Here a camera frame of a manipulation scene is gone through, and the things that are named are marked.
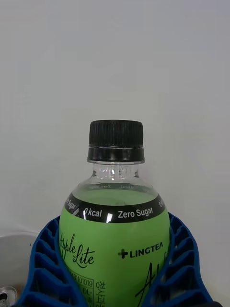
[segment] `bottle cap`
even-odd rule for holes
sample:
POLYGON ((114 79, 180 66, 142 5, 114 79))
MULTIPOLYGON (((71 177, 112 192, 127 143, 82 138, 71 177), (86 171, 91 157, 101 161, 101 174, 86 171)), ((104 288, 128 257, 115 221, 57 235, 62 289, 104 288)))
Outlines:
POLYGON ((144 163, 142 123, 132 120, 93 121, 87 161, 144 163))

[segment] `plastic bottle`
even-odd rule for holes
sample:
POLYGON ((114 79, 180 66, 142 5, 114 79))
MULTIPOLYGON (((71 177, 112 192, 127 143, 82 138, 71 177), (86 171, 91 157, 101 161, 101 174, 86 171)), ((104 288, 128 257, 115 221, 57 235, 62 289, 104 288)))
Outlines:
POLYGON ((170 221, 144 163, 143 126, 101 120, 90 127, 92 176, 67 198, 60 252, 90 307, 139 307, 169 249, 170 221))

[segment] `white wall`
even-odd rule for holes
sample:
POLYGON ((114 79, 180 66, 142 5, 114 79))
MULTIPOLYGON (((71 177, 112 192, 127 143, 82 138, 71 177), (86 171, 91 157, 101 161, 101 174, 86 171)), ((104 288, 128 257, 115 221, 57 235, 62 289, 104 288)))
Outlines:
POLYGON ((60 214, 95 119, 144 124, 146 164, 230 303, 230 2, 1 0, 1 225, 60 214))

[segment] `blue plastic holder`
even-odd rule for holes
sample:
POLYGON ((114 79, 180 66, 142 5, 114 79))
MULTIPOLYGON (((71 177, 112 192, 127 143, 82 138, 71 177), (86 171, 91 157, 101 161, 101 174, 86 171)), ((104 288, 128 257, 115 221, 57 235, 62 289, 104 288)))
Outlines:
MULTIPOLYGON (((201 279, 196 241, 178 218, 169 216, 169 255, 142 307, 189 307, 213 302, 201 279)), ((58 227, 59 217, 50 221, 35 241, 27 283, 17 306, 87 307, 61 258, 58 227)))

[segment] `bottle neck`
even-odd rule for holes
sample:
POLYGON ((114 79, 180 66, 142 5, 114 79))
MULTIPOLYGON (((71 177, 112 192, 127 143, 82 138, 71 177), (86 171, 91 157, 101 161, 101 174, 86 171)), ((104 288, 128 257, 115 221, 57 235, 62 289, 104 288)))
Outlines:
POLYGON ((139 178, 138 165, 135 163, 93 163, 92 177, 118 181, 121 179, 139 178))

